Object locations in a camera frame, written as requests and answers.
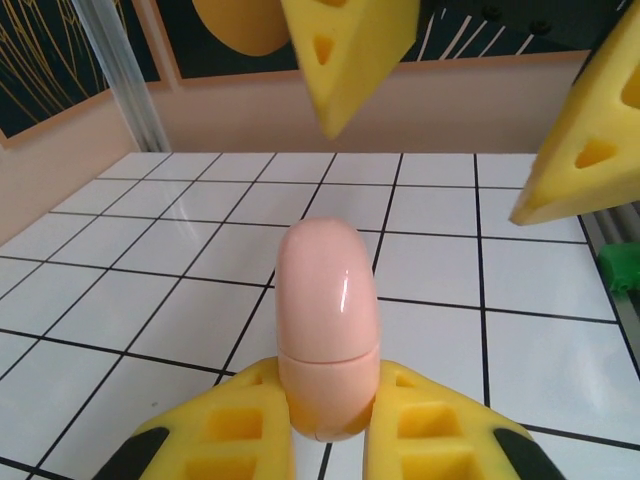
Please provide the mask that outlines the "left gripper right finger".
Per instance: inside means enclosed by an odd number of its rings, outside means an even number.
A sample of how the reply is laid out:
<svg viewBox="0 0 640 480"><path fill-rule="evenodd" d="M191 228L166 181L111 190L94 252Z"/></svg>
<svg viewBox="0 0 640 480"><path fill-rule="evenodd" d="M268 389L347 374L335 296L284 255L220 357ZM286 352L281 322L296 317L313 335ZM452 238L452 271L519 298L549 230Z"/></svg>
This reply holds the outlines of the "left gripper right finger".
<svg viewBox="0 0 640 480"><path fill-rule="evenodd" d="M384 360L365 434L366 479L561 479L520 424Z"/></svg>

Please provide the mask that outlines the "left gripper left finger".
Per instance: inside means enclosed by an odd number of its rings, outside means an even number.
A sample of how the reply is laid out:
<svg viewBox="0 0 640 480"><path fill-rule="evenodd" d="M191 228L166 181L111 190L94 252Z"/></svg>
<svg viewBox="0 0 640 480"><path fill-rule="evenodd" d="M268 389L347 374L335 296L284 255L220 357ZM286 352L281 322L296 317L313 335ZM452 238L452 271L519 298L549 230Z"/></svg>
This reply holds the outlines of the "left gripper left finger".
<svg viewBox="0 0 640 480"><path fill-rule="evenodd" d="M296 477L289 407L275 357L141 424L96 479Z"/></svg>

